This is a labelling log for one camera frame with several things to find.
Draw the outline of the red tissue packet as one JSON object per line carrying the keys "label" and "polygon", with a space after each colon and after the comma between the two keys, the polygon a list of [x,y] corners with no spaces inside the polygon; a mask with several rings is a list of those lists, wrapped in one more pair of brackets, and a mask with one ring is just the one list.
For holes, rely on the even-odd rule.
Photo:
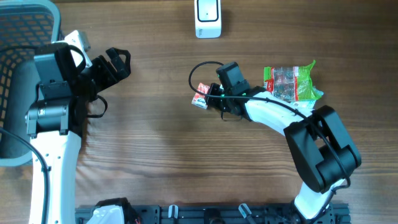
{"label": "red tissue packet", "polygon": [[[200,91],[200,92],[202,92],[204,94],[207,94],[209,92],[209,89],[210,89],[210,87],[208,85],[203,84],[203,83],[200,83],[198,88],[197,88],[198,91]],[[205,109],[205,110],[208,107],[208,105],[206,103],[206,100],[205,100],[205,97],[203,95],[199,94],[199,93],[195,93],[195,96],[193,97],[193,100],[192,100],[192,105],[197,106],[197,107],[202,108],[202,109]]]}

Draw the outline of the green snack bag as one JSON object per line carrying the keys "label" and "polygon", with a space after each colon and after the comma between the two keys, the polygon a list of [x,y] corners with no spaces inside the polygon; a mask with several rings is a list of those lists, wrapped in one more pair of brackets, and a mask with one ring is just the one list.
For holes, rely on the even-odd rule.
{"label": "green snack bag", "polygon": [[313,85],[311,71],[316,61],[306,66],[265,67],[264,88],[288,102],[319,100],[323,92]]}

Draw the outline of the teal white tissue pack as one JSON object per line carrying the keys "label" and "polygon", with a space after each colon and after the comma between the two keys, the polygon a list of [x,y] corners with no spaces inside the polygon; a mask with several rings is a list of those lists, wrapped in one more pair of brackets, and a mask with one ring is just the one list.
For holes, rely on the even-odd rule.
{"label": "teal white tissue pack", "polygon": [[291,105],[298,107],[298,108],[306,108],[306,109],[314,109],[316,100],[308,100],[308,101],[292,101],[290,102]]}

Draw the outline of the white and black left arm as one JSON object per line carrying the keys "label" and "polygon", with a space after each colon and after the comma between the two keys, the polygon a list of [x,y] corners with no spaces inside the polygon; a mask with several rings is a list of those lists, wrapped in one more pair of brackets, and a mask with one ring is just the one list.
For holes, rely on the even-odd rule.
{"label": "white and black left arm", "polygon": [[25,115],[32,148],[29,223],[75,222],[75,176],[87,105],[131,74],[131,54],[114,47],[92,62],[84,50],[54,42],[35,50],[40,77],[36,99]]}

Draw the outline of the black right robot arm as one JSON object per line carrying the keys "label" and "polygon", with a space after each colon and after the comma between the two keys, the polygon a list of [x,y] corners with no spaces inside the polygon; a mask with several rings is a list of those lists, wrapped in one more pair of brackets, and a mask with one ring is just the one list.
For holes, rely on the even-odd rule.
{"label": "black right robot arm", "polygon": [[291,105],[260,86],[251,87],[236,62],[219,62],[220,79],[205,94],[209,106],[261,123],[287,141],[295,168],[303,181],[286,215],[267,217],[290,223],[338,223],[331,204],[339,190],[351,185],[350,176],[361,165],[361,155],[338,113],[330,106],[305,109]]}

